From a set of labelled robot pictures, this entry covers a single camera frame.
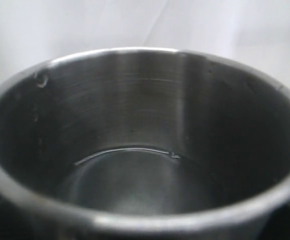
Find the white backdrop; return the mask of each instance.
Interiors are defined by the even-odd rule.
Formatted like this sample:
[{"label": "white backdrop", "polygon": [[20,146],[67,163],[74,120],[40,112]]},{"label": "white backdrop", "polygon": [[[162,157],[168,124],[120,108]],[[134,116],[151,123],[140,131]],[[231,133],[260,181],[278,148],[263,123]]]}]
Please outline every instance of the white backdrop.
[{"label": "white backdrop", "polygon": [[290,0],[0,0],[0,83],[47,59],[122,46],[222,55],[290,87]]}]

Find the pot rim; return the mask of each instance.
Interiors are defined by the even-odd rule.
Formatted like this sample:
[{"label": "pot rim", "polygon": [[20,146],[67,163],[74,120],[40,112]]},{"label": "pot rim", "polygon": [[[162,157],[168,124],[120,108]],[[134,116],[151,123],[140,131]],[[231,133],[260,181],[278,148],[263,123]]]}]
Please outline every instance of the pot rim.
[{"label": "pot rim", "polygon": [[[290,101],[290,90],[272,77],[244,64],[188,50],[157,47],[119,47],[75,53],[49,60],[22,71],[0,85],[0,98],[24,78],[45,68],[55,68],[62,63],[94,58],[106,54],[137,52],[169,53],[175,55],[194,54],[209,60],[248,72],[270,84]],[[34,192],[14,180],[0,166],[0,193],[11,202],[28,211],[47,216],[70,226],[83,227],[97,232],[123,235],[161,235],[195,233],[245,223],[268,214],[290,199],[290,174],[275,186],[246,200],[201,212],[176,215],[134,216],[108,213],[55,200]]]}]

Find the stovetop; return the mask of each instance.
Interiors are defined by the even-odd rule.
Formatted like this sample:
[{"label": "stovetop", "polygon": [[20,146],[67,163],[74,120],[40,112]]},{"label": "stovetop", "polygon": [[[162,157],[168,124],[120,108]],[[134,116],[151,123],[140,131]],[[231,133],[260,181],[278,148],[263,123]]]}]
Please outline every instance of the stovetop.
[{"label": "stovetop", "polygon": [[[278,209],[259,240],[290,240],[290,203]],[[0,240],[40,240],[20,211],[0,198]]]}]

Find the stainless steel pot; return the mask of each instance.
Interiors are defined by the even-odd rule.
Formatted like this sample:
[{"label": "stainless steel pot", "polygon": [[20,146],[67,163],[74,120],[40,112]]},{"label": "stainless steel pot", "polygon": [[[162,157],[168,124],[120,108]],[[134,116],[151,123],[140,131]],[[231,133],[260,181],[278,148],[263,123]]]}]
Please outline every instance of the stainless steel pot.
[{"label": "stainless steel pot", "polygon": [[0,193],[59,239],[254,239],[290,199],[290,91],[174,49],[45,62],[0,87]]}]

